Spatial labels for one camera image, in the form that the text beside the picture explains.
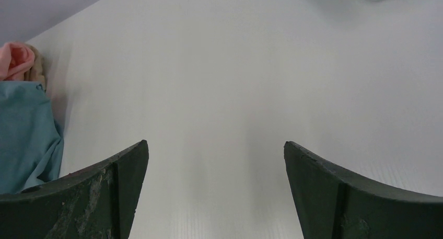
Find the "grey blue t shirt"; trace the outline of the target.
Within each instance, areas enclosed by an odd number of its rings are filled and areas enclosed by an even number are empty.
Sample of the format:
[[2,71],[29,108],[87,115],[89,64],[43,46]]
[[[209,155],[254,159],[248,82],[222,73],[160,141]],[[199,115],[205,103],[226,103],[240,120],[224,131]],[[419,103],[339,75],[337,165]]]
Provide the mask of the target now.
[[1,193],[58,179],[63,132],[41,84],[1,82]]

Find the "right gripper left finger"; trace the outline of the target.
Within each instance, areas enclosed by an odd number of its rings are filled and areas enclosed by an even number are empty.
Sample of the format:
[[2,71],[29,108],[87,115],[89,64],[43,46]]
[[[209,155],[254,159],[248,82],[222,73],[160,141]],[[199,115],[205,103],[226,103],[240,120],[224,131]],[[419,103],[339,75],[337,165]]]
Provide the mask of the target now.
[[1,195],[1,238],[128,238],[148,166],[142,140],[57,180]]

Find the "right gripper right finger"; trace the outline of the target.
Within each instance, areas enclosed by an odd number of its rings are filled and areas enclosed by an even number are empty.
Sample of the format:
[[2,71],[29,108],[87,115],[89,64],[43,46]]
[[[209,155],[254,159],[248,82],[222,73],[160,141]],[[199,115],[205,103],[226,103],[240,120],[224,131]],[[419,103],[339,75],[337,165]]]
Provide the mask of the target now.
[[284,159],[304,238],[442,238],[442,197],[372,180],[292,141]]

